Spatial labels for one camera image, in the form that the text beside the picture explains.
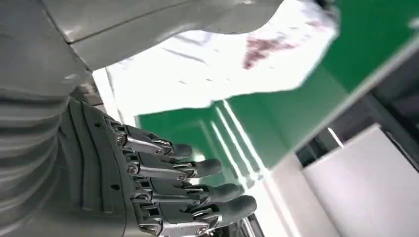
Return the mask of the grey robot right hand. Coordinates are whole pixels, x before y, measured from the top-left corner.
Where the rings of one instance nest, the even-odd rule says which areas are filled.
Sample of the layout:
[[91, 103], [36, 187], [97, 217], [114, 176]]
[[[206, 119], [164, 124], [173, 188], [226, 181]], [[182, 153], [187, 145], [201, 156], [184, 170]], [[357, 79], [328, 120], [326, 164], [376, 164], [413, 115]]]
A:
[[3, 0], [0, 234], [199, 237], [254, 213], [235, 184], [192, 185], [217, 159], [72, 96], [93, 71], [189, 30], [263, 26], [279, 0]]

